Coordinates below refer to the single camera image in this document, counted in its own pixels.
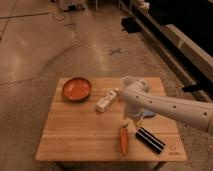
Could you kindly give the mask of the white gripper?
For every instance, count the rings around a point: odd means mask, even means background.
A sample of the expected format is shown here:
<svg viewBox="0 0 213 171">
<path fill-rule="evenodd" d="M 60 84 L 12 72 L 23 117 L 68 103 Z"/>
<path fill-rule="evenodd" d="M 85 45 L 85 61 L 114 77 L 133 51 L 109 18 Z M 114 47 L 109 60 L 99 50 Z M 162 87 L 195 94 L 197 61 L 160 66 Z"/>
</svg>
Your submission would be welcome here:
<svg viewBox="0 0 213 171">
<path fill-rule="evenodd" d="M 124 115 L 135 121 L 134 124 L 135 124 L 135 127 L 137 129 L 139 129 L 142 124 L 143 124 L 143 120 L 140 120 L 142 118 L 142 115 L 143 115 L 143 109 L 142 108 L 135 108 L 135 107 L 131 107 L 131 106 L 126 106 L 124 108 Z M 122 128 L 125 128 L 125 127 L 128 127 L 130 123 L 130 120 L 125 120 L 122 124 Z"/>
</svg>

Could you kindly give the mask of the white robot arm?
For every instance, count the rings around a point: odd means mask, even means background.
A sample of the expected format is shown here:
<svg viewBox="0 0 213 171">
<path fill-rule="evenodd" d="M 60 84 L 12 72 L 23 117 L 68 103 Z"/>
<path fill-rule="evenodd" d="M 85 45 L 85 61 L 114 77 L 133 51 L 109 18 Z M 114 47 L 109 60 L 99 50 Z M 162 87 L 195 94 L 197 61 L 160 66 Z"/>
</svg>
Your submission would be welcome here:
<svg viewBox="0 0 213 171">
<path fill-rule="evenodd" d="M 139 77 L 126 76 L 122 85 L 119 95 L 128 118 L 139 120 L 148 110 L 213 135 L 213 103 L 153 95 L 148 92 L 148 83 Z"/>
</svg>

